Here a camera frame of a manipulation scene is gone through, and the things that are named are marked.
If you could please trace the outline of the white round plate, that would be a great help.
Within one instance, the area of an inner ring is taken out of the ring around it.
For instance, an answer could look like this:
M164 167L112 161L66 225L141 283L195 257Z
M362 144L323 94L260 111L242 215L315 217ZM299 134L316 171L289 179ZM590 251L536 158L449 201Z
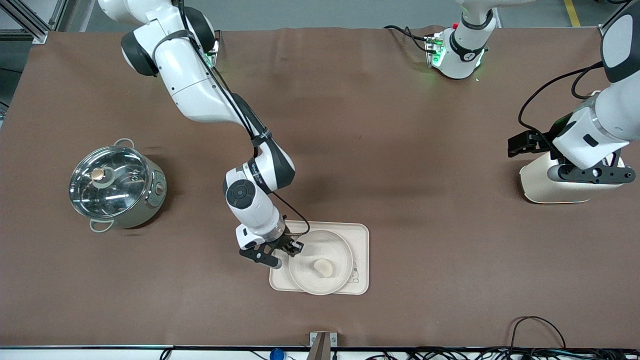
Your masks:
M302 252L288 261L294 283L314 296L327 296L342 289L354 269L354 253L342 236L329 230L314 230L301 237ZM334 266L333 276L323 278L313 269L317 259L327 259Z

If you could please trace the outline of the cream rectangular tray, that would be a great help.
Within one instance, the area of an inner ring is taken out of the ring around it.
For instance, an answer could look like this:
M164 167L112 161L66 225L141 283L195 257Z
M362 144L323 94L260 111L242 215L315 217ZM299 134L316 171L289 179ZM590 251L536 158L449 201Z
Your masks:
M370 231L368 228L358 223L311 221L308 233L316 230L332 231L340 235L345 239L353 253L353 269L349 280L343 288L332 294L348 296L365 294L370 287ZM282 260L282 265L279 269L270 269L270 287L281 292L306 293L294 283L290 275L288 262L294 256L290 256L281 250L274 251L274 255Z

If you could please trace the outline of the cream plastic container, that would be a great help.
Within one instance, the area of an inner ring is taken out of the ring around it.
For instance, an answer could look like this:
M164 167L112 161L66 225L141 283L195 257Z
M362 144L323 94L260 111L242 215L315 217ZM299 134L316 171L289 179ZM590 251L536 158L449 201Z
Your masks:
M544 152L519 170L522 192L530 202L545 205L584 203L623 186L555 180L549 171L556 170L559 165L557 159L551 158L550 152Z

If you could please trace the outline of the stainless steel electric pot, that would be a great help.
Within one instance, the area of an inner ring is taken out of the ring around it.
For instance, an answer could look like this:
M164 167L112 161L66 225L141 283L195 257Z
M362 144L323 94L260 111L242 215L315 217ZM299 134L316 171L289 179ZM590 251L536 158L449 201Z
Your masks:
M115 141L112 146L130 147L142 155L142 158L146 161L148 166L147 185L142 197L137 201L137 203L122 214L108 219L94 219L83 215L83 217L89 219L90 230L98 234L105 233L112 229L135 228L147 223L162 207L168 191L167 178L164 171L150 158L137 150L135 142L132 139L123 137Z

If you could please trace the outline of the brown table mat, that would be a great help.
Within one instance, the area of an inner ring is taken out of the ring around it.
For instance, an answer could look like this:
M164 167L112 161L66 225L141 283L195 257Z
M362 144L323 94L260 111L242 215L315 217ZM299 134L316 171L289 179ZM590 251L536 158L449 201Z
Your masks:
M279 194L307 219L370 232L359 296L275 291L239 255L224 199L253 151L232 123L188 120L137 74L120 33L34 46L0 129L0 346L503 346L539 316L569 347L640 349L640 178L585 203L527 202L508 158L522 103L595 63L596 29L499 29L475 76L429 71L383 29L226 32L222 75L295 163ZM95 233L69 183L119 139L163 171L134 228Z

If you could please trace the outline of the glass pot lid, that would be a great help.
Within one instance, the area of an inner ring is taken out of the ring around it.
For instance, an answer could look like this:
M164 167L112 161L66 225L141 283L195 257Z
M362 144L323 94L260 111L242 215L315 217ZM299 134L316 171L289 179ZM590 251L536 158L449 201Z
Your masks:
M142 197L147 171L146 160L130 146L94 150L71 173L71 205L79 214L97 220L123 214Z

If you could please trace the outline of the grey metal bracket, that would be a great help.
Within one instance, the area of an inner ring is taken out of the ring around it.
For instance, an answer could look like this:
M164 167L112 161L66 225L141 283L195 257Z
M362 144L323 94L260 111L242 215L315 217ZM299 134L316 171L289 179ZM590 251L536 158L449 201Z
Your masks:
M309 340L306 360L338 360L337 332L310 332Z

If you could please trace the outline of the aluminium frame profile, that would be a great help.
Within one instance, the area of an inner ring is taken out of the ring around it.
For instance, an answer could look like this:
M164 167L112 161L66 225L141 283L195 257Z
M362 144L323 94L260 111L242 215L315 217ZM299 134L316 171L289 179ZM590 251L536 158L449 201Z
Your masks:
M57 31L70 0L0 0L0 39L43 44Z

